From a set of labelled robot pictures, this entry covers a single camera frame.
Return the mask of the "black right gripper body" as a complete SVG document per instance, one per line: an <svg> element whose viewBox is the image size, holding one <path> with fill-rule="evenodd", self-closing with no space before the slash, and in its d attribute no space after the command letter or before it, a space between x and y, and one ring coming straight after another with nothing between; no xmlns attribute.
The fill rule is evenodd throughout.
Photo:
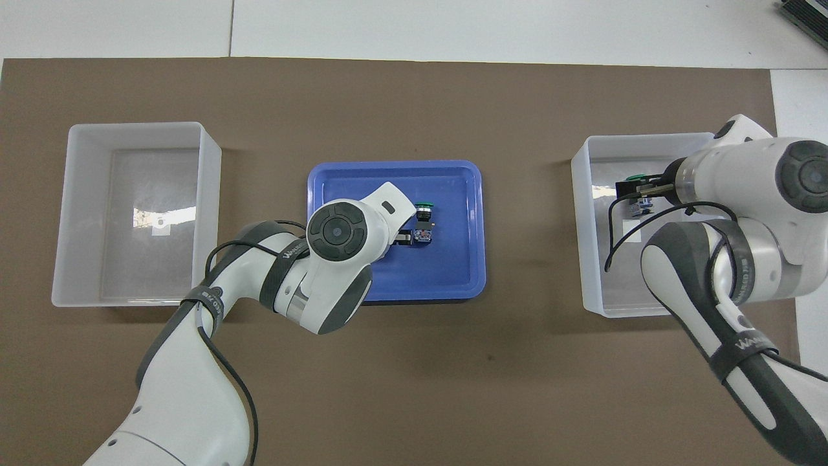
<svg viewBox="0 0 828 466"><path fill-rule="evenodd" d="M677 178L677 174L682 163L683 161L672 161L668 167L666 167L664 172L662 172L662 175L660 175L660 185L665 188L665 192L663 192L662 196L669 203L681 202L677 191L675 191L675 178Z"/></svg>

